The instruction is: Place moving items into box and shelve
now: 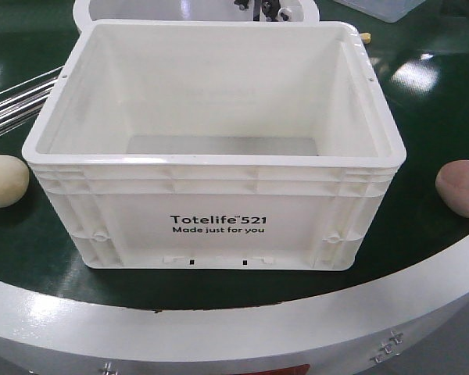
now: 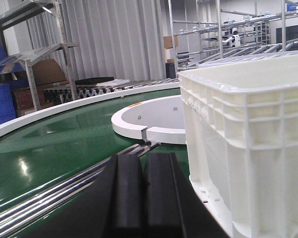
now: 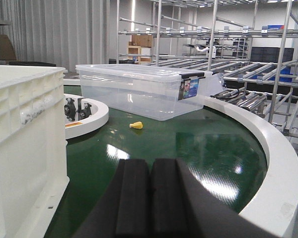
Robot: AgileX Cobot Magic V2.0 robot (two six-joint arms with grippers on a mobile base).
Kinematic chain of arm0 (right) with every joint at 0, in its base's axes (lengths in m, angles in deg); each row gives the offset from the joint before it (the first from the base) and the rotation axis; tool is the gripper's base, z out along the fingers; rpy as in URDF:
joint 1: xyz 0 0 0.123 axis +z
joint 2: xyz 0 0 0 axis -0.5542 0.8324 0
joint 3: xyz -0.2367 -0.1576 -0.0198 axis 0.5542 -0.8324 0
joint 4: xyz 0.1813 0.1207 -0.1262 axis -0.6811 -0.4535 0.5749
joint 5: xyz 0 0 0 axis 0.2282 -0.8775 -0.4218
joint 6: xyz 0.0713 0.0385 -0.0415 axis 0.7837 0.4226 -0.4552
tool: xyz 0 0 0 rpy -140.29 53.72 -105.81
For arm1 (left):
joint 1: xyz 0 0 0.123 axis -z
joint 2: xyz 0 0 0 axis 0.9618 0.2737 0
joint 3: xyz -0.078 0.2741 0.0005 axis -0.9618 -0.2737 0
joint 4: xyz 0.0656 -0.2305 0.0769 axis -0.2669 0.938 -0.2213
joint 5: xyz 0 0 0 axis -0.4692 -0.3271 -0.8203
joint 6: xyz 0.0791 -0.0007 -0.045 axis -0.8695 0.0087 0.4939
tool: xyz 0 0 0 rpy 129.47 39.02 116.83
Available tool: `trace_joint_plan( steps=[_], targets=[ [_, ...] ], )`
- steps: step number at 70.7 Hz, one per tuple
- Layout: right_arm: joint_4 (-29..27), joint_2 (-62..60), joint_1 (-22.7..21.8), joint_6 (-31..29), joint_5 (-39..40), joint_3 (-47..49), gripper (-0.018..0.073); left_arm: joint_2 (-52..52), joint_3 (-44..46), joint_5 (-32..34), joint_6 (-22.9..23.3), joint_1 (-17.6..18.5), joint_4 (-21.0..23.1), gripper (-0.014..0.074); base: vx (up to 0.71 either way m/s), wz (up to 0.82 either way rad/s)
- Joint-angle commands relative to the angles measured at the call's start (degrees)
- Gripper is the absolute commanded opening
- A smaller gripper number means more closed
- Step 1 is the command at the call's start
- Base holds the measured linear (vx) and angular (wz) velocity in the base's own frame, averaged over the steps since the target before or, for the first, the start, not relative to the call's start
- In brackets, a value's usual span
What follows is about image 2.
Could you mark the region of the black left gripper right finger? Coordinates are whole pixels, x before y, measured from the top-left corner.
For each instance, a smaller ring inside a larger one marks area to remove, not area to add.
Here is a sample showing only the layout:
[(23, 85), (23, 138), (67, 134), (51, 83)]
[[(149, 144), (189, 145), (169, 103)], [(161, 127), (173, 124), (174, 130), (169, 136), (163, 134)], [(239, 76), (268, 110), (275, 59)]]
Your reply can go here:
[(147, 237), (228, 237), (198, 198), (174, 153), (150, 154), (145, 178)]

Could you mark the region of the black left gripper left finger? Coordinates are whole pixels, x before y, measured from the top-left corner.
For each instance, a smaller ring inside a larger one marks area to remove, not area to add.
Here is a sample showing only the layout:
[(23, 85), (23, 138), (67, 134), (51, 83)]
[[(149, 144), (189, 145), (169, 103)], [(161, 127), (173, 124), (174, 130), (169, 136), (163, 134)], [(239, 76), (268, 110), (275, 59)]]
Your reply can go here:
[(22, 238), (139, 238), (143, 234), (143, 178), (137, 155), (113, 155), (78, 196)]

